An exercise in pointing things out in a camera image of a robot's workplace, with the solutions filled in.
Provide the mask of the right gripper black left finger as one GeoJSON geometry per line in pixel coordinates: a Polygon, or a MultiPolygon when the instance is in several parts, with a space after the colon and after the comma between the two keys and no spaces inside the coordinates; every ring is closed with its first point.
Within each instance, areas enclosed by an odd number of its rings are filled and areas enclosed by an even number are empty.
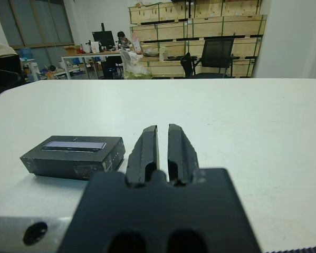
{"type": "Polygon", "coordinates": [[[158,128],[151,125],[143,129],[128,158],[126,185],[140,188],[151,181],[159,170],[158,128]]]}

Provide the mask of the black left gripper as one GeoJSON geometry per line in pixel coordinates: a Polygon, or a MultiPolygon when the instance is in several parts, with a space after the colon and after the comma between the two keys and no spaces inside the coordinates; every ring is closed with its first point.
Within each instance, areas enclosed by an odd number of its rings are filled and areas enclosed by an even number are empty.
{"type": "Polygon", "coordinates": [[[25,84],[25,80],[15,72],[0,70],[0,94],[25,84]]]}

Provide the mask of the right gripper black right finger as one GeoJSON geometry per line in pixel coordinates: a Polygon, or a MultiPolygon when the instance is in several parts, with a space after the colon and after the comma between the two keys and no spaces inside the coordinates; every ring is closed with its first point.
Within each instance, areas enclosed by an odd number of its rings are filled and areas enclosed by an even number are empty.
{"type": "Polygon", "coordinates": [[[192,182],[199,169],[197,153],[182,127],[170,124],[168,129],[168,175],[174,186],[192,182]]]}

